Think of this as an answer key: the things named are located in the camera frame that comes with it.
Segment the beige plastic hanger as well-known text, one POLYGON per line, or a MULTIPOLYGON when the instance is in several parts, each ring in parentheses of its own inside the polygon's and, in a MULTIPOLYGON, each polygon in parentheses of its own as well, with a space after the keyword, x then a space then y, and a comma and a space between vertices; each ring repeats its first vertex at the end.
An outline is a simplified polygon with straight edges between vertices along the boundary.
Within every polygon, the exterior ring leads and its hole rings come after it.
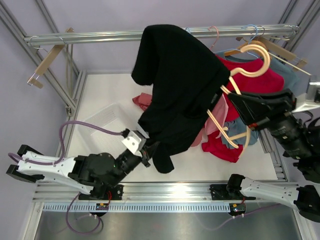
MULTIPOLYGON (((240 103, 243 103, 243 100, 247 100, 247 99, 246 99, 246 96, 241 93, 233 76, 235 76, 237 74, 241 74, 241 75, 248 77, 248 78, 259 77, 259 76, 263 75, 269 69, 271 58, 270 58, 270 54, 268 53, 268 51, 263 46, 257 45, 257 44, 243 45, 240 49, 235 49, 235 50, 238 52, 241 52, 241 53, 245 53, 248 51, 256 51, 263 57, 263 64, 262 64, 261 68, 259 68, 257 71, 250 72, 250 71, 247 71, 241 67, 236 67, 230 71, 230 76, 229 76, 228 80, 232 84, 232 86, 234 87, 235 93, 228 90, 224 85, 222 85, 220 87, 220 89, 225 94, 229 95, 229 98, 230 98, 230 101, 232 102, 232 104, 235 107, 240 107, 240 103)), ((215 118, 215 116, 212 114, 212 112, 210 110, 207 110, 207 114, 208 114, 209 118, 211 119, 211 121, 214 123, 214 125, 217 127, 219 132, 224 136, 224 138, 228 141, 228 143, 230 145, 232 145, 235 149, 238 149, 239 146, 233 140, 246 137, 245 144, 243 146, 243 150, 240 154, 240 156, 241 156, 245 152, 245 150, 248 147, 249 142, 250 142, 250 138, 251 138, 250 128, 247 126, 245 132, 240 133, 238 135, 234 135, 233 137, 229 137, 226 133, 227 128, 225 128, 224 126, 221 126, 219 124, 219 122, 217 121, 217 119, 215 118)))

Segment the dusty pink t shirt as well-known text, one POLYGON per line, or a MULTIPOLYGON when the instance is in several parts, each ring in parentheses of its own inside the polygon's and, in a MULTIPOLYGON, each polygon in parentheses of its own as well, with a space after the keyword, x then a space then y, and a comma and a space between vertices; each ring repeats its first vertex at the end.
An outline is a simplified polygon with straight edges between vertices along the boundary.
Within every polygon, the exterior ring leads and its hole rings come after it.
POLYGON ((140 109, 145 111, 152 102, 152 95, 142 92, 140 95, 134 97, 132 102, 138 106, 140 109))

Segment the black t shirt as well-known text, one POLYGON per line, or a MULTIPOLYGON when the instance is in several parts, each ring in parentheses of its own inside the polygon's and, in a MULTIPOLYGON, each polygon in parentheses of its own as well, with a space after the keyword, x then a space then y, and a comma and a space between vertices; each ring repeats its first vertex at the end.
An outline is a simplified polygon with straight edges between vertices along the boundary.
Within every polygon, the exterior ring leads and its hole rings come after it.
POLYGON ((229 76, 218 57, 186 30, 171 24, 143 30, 131 77, 152 86, 151 103, 138 124, 158 144, 152 160, 159 173, 174 170, 171 156, 192 145, 229 76))

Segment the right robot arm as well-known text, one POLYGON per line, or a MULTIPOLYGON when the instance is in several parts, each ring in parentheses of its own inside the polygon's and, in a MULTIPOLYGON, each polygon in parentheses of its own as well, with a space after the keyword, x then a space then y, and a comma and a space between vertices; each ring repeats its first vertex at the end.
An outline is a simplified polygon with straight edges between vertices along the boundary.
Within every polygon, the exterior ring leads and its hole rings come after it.
POLYGON ((282 161, 291 160, 309 182, 303 186, 285 187, 232 174, 226 193, 232 199, 263 199, 297 211, 302 217, 320 221, 320 126, 318 117, 308 121, 294 114, 308 108, 289 90, 275 93, 236 93, 228 98, 244 124, 252 131, 266 130, 282 148, 282 161))

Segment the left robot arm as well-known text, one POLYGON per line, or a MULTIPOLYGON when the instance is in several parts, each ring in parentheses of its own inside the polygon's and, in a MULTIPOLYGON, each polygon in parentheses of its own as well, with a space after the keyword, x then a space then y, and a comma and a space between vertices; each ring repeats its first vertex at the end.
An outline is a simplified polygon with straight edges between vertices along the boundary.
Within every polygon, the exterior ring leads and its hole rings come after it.
POLYGON ((26 183, 62 184, 77 189, 84 200, 102 200, 139 164, 149 167, 158 145, 147 141, 140 156, 126 149, 118 157, 102 152, 67 157, 57 163, 57 157, 43 155, 23 144, 17 155, 10 154, 17 164, 11 164, 6 174, 26 183))

